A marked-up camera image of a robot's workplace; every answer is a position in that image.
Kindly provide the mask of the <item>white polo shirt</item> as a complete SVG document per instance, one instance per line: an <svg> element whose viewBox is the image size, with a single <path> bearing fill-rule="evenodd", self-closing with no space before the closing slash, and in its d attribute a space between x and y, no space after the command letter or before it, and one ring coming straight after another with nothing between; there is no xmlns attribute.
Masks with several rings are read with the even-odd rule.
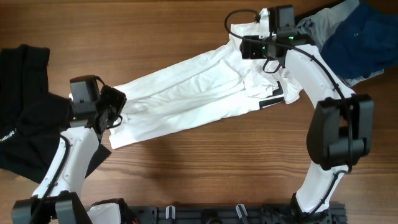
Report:
<svg viewBox="0 0 398 224"><path fill-rule="evenodd" d="M298 100L302 86L278 62L244 60L240 36L258 35L255 23L231 26L215 50L117 86L127 102L111 129L113 149Z"/></svg>

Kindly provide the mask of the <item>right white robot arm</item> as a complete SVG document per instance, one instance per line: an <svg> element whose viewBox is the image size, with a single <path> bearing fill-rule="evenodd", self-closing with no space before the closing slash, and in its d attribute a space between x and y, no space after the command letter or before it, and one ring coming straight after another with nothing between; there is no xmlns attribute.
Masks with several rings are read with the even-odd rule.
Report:
<svg viewBox="0 0 398 224"><path fill-rule="evenodd" d="M285 215L295 223L332 222L339 215L330 207L333 192L370 152L374 103L369 95L357 95L343 84L311 37L299 34L291 5L255 14L258 25L264 19L269 36L243 36L242 57L278 62L300 83L315 108L307 134L310 168Z"/></svg>

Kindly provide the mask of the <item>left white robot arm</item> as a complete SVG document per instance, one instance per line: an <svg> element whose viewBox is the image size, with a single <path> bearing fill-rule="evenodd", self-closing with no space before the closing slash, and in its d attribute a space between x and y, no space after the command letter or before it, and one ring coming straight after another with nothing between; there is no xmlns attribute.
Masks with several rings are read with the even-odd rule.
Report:
<svg viewBox="0 0 398 224"><path fill-rule="evenodd" d="M58 135L59 145L43 181L31 198L18 200L12 209L13 223L122 223L117 202L83 206L80 195L89 164L103 133L117 127L126 102L124 93L108 85L98 86L100 77L72 78L73 99L66 126Z"/></svg>

